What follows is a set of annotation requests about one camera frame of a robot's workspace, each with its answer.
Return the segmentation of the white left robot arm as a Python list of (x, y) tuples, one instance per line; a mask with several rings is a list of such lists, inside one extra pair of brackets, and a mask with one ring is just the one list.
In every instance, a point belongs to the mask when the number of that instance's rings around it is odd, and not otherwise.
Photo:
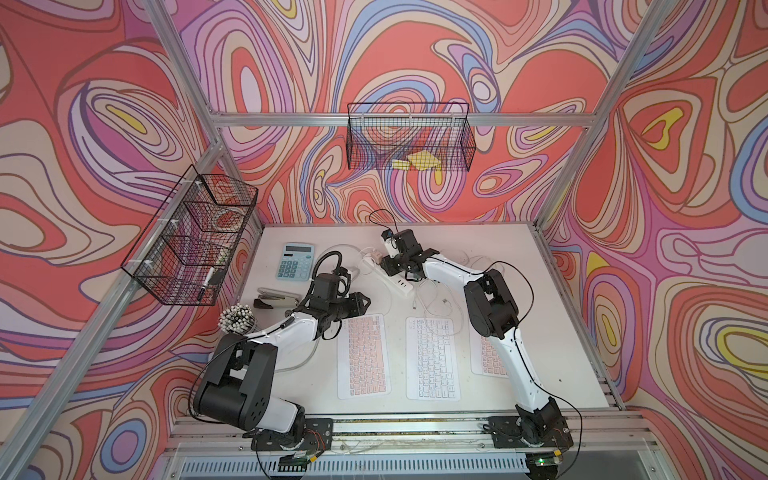
[(352, 292), (350, 284), (338, 274), (323, 273), (282, 322), (247, 335), (225, 335), (197, 385), (191, 412), (244, 432), (265, 430), (298, 441), (305, 410), (272, 394), (276, 366), (287, 354), (320, 339), (332, 325), (367, 312), (371, 299)]

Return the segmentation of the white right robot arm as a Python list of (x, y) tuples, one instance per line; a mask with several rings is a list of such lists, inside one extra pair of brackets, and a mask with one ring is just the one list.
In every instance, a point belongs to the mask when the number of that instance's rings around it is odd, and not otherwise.
[(515, 390), (520, 441), (529, 446), (544, 444), (563, 415), (555, 396), (540, 385), (530, 365), (520, 331), (525, 315), (503, 274), (493, 266), (473, 269), (436, 249), (424, 248), (411, 229), (385, 229), (381, 238), (386, 255), (379, 265), (388, 276), (432, 280), (463, 295), (471, 327), (493, 346)]

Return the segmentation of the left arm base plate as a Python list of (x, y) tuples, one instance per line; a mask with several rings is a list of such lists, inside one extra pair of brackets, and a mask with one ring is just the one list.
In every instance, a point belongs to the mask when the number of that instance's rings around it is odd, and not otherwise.
[(258, 430), (251, 441), (254, 452), (292, 452), (306, 450), (311, 453), (330, 450), (334, 421), (330, 417), (311, 417), (301, 427), (292, 427), (286, 433)]

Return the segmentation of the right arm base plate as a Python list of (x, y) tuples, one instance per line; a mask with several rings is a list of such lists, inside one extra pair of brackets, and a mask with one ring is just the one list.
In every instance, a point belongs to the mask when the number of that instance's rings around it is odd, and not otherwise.
[(482, 425), (497, 449), (544, 449), (566, 452), (574, 440), (564, 417), (556, 418), (546, 426), (535, 426), (530, 419), (519, 416), (492, 416)]

